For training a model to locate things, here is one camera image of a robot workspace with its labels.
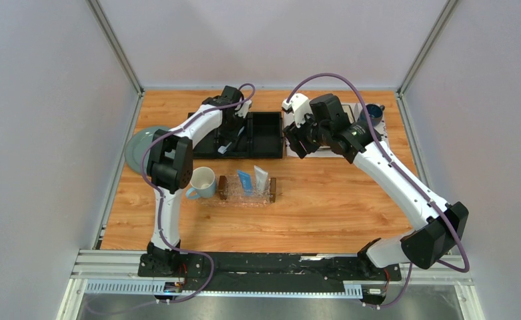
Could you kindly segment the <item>light blue mug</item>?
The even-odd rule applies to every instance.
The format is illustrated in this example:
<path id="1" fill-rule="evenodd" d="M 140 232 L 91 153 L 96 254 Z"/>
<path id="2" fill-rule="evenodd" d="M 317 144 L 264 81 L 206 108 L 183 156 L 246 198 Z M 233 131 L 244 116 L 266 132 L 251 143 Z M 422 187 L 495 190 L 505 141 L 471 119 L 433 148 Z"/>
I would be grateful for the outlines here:
<path id="1" fill-rule="evenodd" d="M 193 170 L 191 187 L 186 191 L 187 199 L 209 199 L 216 192 L 216 176 L 214 171 L 209 167 L 198 167 Z"/>

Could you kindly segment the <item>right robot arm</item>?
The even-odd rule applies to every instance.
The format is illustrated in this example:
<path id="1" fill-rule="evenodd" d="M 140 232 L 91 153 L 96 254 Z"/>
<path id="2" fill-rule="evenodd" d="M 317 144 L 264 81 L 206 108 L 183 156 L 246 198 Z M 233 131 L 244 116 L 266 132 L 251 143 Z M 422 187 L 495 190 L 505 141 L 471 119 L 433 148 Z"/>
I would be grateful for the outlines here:
<path id="1" fill-rule="evenodd" d="M 348 163 L 369 175 L 398 205 L 412 230 L 389 239 L 376 239 L 358 253 L 358 271 L 375 279 L 384 267 L 413 263 L 428 269 L 461 240 L 468 209 L 450 204 L 425 186 L 397 157 L 381 135 L 366 121 L 354 122 L 341 101 L 331 93 L 309 99 L 296 93 L 282 103 L 293 118 L 284 128 L 290 149 L 304 158 L 329 147 Z"/>

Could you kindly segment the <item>grey white toothpaste tube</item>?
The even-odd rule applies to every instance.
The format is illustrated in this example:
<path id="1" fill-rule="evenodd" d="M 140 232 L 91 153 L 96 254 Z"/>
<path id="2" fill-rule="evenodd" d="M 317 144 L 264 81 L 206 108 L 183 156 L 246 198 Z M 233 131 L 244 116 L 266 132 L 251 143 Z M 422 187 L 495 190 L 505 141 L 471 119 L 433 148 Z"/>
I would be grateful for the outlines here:
<path id="1" fill-rule="evenodd" d="M 262 168 L 258 167 L 257 165 L 255 165 L 254 174 L 255 174 L 256 191 L 259 194 L 264 193 L 264 191 L 266 190 L 266 186 L 268 184 L 268 179 L 269 179 L 268 172 L 263 170 Z"/>

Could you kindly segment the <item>light blue toothbrush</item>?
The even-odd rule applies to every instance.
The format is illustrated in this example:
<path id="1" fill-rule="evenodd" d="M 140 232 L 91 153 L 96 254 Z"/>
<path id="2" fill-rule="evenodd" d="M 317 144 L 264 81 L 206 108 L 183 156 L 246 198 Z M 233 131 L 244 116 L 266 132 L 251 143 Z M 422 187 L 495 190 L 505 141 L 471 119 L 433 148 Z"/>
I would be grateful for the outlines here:
<path id="1" fill-rule="evenodd" d="M 224 131 L 219 133 L 217 152 L 221 155 L 225 155 L 227 152 L 232 152 L 237 147 L 244 131 L 245 128 L 242 127 L 239 131 Z"/>

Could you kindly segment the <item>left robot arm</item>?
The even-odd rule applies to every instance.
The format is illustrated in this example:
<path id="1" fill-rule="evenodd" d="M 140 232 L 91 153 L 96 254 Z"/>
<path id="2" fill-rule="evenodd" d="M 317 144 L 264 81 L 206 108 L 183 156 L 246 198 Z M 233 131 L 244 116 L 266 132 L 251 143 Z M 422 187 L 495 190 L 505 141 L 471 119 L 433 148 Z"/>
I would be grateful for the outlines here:
<path id="1" fill-rule="evenodd" d="M 141 256 L 141 277 L 171 277 L 183 269 L 179 216 L 183 190 L 193 173 L 193 148 L 210 132 L 219 133 L 214 151 L 232 150 L 244 132 L 251 98 L 240 88 L 224 87 L 220 95 L 205 99 L 182 124 L 153 136 L 142 159 L 143 179 L 155 192 L 155 228 L 147 251 Z"/>

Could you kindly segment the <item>blue toothpaste tube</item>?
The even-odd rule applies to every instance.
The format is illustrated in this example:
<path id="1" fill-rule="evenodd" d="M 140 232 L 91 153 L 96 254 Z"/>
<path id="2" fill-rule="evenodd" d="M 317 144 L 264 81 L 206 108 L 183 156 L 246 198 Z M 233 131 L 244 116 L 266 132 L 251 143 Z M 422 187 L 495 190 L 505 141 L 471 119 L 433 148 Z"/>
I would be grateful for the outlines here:
<path id="1" fill-rule="evenodd" d="M 254 191 L 253 191 L 253 186 L 252 186 L 250 174 L 246 173 L 244 171 L 241 171 L 241 170 L 237 170 L 237 176 L 238 176 L 239 181 L 241 183 L 244 195 L 245 196 L 252 196 Z"/>

